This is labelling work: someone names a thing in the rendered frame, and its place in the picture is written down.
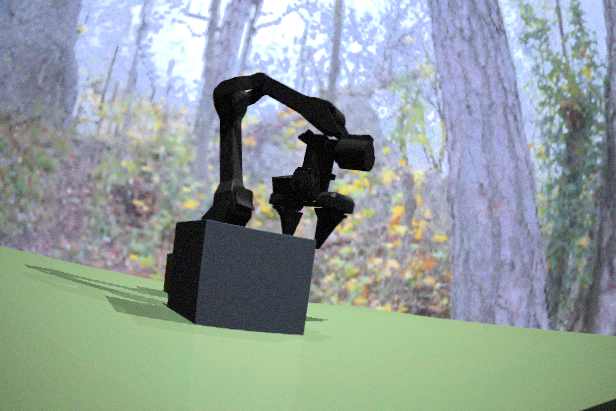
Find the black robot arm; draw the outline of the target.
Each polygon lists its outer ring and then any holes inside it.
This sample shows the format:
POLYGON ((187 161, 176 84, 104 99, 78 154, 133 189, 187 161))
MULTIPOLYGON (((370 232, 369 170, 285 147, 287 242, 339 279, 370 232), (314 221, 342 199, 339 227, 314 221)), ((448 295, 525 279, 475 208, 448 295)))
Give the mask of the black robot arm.
MULTIPOLYGON (((265 72, 223 80, 213 91, 220 119, 220 183, 213 206, 201 219, 242 227, 251 219, 252 210, 255 211, 254 194, 243 184, 241 126, 248 106, 265 95, 298 112, 323 133, 314 134, 308 129, 298 136, 307 144, 303 162, 321 163, 332 169, 334 161, 341 169, 369 172, 373 168, 374 138, 350 135, 345 116, 331 102, 303 95, 265 72)), ((306 192, 305 195, 314 196, 313 169, 295 169, 293 175, 272 177, 272 189, 273 195, 306 192)))

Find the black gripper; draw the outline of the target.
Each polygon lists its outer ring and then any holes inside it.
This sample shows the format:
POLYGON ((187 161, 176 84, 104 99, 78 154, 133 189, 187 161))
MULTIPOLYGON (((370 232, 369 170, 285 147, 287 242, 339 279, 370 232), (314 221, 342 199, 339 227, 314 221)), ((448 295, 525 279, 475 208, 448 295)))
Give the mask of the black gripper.
POLYGON ((282 234, 293 235, 303 213, 298 212, 307 207, 314 208, 317 216, 315 237, 316 249, 320 249, 329 235, 337 226, 347 219, 345 214, 353 214, 355 203, 353 198, 337 192, 328 192, 330 180, 335 180, 332 168, 316 162, 303 162, 301 171, 313 169, 315 179, 314 196, 305 195, 306 192, 295 195, 270 194, 269 204, 280 216, 282 234), (307 201, 307 202, 305 202, 307 201), (315 202, 313 202, 315 201, 315 202), (274 206, 275 205, 275 206, 274 206))

